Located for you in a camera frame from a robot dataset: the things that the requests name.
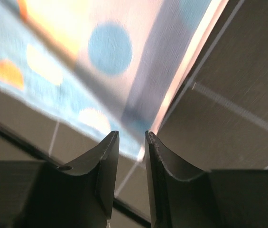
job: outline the dark gray surface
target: dark gray surface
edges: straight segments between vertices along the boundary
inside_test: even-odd
[[[56,121],[0,91],[0,124],[41,151],[48,152]]]
[[[148,180],[144,168],[140,166],[135,168],[126,185],[120,191],[118,198],[150,218]]]
[[[141,226],[113,209],[106,228],[141,228]]]
[[[187,90],[158,137],[201,169],[268,166],[268,132],[196,90]]]
[[[59,123],[56,129],[50,157],[58,159],[63,164],[74,160],[98,144],[67,124]]]
[[[43,161],[0,161],[0,227],[9,227],[25,208]]]
[[[124,157],[119,154],[118,165],[117,165],[117,176],[116,176],[116,185],[115,185],[115,193],[120,189],[120,186],[123,185],[124,179],[127,177],[129,171],[133,167],[135,162],[132,159]]]
[[[227,4],[188,78],[238,2]],[[158,136],[202,169],[268,168],[268,1],[244,1]]]

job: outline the light blue fabric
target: light blue fabric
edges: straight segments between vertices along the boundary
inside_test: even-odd
[[[87,45],[88,56],[92,67],[104,75],[92,73],[84,62],[78,61],[75,71],[65,67],[59,56],[49,51],[42,39],[20,20],[16,3],[0,1],[0,59],[10,59],[17,65],[24,75],[25,88],[21,92],[1,81],[0,88],[97,141],[105,134],[80,122],[79,114],[88,108],[101,112],[109,120],[111,130],[120,132],[120,152],[137,158],[144,144],[144,132],[153,124],[210,0],[164,0],[153,18],[145,44],[140,45],[141,54],[135,49],[139,43],[138,29],[134,29],[136,39],[133,39],[133,33],[122,22],[97,24]],[[27,44],[55,63],[63,73],[61,85],[50,83],[29,67]],[[140,58],[135,59],[137,69],[131,68],[134,56]],[[105,77],[122,79],[128,70],[132,72],[132,80],[123,102],[119,91],[127,85],[116,81],[108,86],[104,82]]]

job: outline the cloth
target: cloth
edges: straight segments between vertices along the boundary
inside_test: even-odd
[[[227,0],[0,0],[0,88],[141,160]]]

